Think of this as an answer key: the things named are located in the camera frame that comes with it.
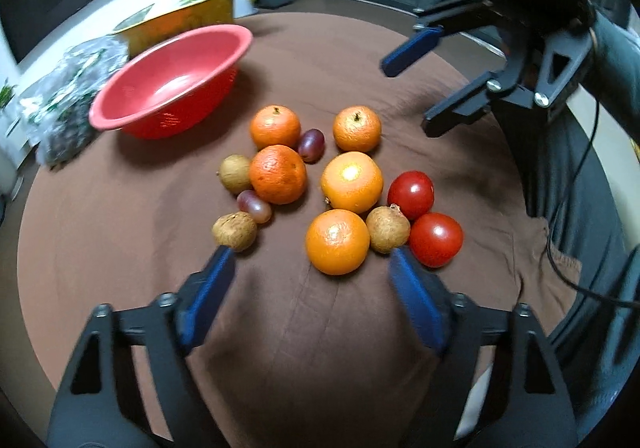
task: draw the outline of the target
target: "red grape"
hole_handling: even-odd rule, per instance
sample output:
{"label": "red grape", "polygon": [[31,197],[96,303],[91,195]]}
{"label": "red grape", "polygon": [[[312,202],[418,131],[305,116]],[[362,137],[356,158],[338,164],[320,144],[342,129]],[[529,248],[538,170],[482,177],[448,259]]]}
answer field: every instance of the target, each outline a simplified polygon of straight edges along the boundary
{"label": "red grape", "polygon": [[240,192],[238,198],[238,209],[247,212],[258,224],[264,224],[271,219],[271,205],[258,197],[253,190]]}
{"label": "red grape", "polygon": [[309,129],[300,138],[298,154],[305,163],[315,163],[324,154],[324,135],[318,129]]}
{"label": "red grape", "polygon": [[397,204],[404,216],[413,221],[433,206],[433,183],[424,172],[411,170],[395,178],[386,194],[386,204]]}
{"label": "red grape", "polygon": [[441,268],[460,251],[464,238],[455,219],[442,213],[427,213],[411,227],[409,248],[428,268]]}

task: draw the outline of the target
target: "table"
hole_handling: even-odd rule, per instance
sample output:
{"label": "table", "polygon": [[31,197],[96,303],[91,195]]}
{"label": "table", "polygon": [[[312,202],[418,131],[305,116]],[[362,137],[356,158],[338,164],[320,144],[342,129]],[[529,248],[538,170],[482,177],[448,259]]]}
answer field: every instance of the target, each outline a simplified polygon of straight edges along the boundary
{"label": "table", "polygon": [[[541,277],[546,223],[530,219],[516,168],[493,118],[427,139],[423,110],[466,81],[434,54],[390,80],[380,57],[404,38],[380,26],[319,14],[242,20],[255,41],[222,105],[174,138],[105,133],[60,171],[41,169],[18,245],[18,287],[34,351],[54,385],[95,305],[146,305],[199,270],[215,248],[210,227],[235,211],[216,170],[252,155],[248,122],[264,105],[296,111],[328,147],[309,165],[298,202],[275,211],[238,274],[206,343],[189,358],[194,378],[232,446],[391,446],[424,395],[436,358],[418,344],[370,252],[354,274],[329,278],[304,253],[306,227],[324,211],[319,178],[338,151],[334,115],[353,104],[383,122],[372,157],[385,191],[402,171],[426,171],[434,210],[463,226],[459,256],[440,271],[478,304],[529,302],[549,330],[573,294]],[[577,280],[577,273],[572,274]],[[154,430],[165,433],[141,348],[136,359]],[[486,359],[481,364],[486,367]]]}

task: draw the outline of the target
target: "cable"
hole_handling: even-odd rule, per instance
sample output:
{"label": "cable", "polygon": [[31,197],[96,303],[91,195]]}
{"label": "cable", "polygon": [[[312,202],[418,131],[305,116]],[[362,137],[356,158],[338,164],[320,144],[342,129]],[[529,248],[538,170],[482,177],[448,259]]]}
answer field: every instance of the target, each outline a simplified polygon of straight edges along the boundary
{"label": "cable", "polygon": [[549,259],[549,263],[551,263],[551,267],[556,272],[556,275],[560,278],[560,280],[563,281],[566,285],[568,285],[572,289],[576,290],[578,293],[585,295],[585,297],[593,298],[593,300],[614,305],[616,307],[625,307],[628,309],[640,309],[640,301],[638,300],[619,300],[618,298],[607,297],[606,295],[601,295],[600,293],[596,293],[591,289],[580,287],[578,284],[575,284],[574,282],[570,281],[568,278],[564,276],[564,274],[562,274],[562,271],[560,271],[560,269],[558,268],[558,265],[556,265],[556,261],[554,260],[553,255],[551,254],[552,237],[556,227],[558,214],[560,213],[560,210],[562,209],[564,204],[569,199],[569,195],[571,194],[571,191],[574,188],[575,181],[578,179],[578,176],[580,175],[580,171],[582,170],[583,165],[587,161],[587,156],[591,152],[591,149],[593,149],[593,140],[596,137],[596,131],[598,130],[599,120],[600,120],[600,103],[596,100],[596,114],[593,122],[593,131],[591,132],[591,137],[589,138],[589,143],[587,144],[587,148],[582,154],[580,163],[578,163],[578,168],[575,169],[573,179],[564,189],[564,194],[562,194],[562,198],[560,199],[558,206],[556,206],[556,209],[552,213],[551,220],[549,221],[549,234],[546,237],[546,245],[545,245],[546,256]]}

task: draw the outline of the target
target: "orange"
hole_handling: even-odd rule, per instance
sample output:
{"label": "orange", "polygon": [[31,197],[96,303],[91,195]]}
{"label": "orange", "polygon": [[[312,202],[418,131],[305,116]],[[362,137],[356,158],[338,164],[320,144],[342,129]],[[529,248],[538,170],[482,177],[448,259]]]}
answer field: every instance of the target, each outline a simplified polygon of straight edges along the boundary
{"label": "orange", "polygon": [[334,120],[334,140],[343,151],[369,152],[380,143],[382,123],[364,105],[347,107]]}
{"label": "orange", "polygon": [[300,120],[291,109],[267,105],[251,120],[249,132],[258,149],[269,145],[286,145],[293,149],[300,139]]}
{"label": "orange", "polygon": [[320,178],[320,188],[329,204],[355,213],[366,212],[375,205],[384,184],[378,165],[362,152],[334,157]]}
{"label": "orange", "polygon": [[284,145],[270,145],[254,155],[249,180],[263,201],[289,204],[305,192],[306,167],[296,151]]}
{"label": "orange", "polygon": [[369,250],[364,221],[347,210],[330,210],[316,217],[306,231],[306,255],[318,271],[346,275],[358,268]]}

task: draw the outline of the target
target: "tomato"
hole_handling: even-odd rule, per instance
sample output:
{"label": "tomato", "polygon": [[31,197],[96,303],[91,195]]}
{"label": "tomato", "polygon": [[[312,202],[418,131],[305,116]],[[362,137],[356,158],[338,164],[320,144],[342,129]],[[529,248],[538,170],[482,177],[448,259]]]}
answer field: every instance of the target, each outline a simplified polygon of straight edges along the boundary
{"label": "tomato", "polygon": [[389,187],[386,204],[397,204],[404,216],[413,221],[433,206],[433,183],[424,172],[411,170],[400,174]]}
{"label": "tomato", "polygon": [[411,227],[409,248],[428,268],[441,268],[460,251],[464,237],[455,219],[443,213],[427,213]]}

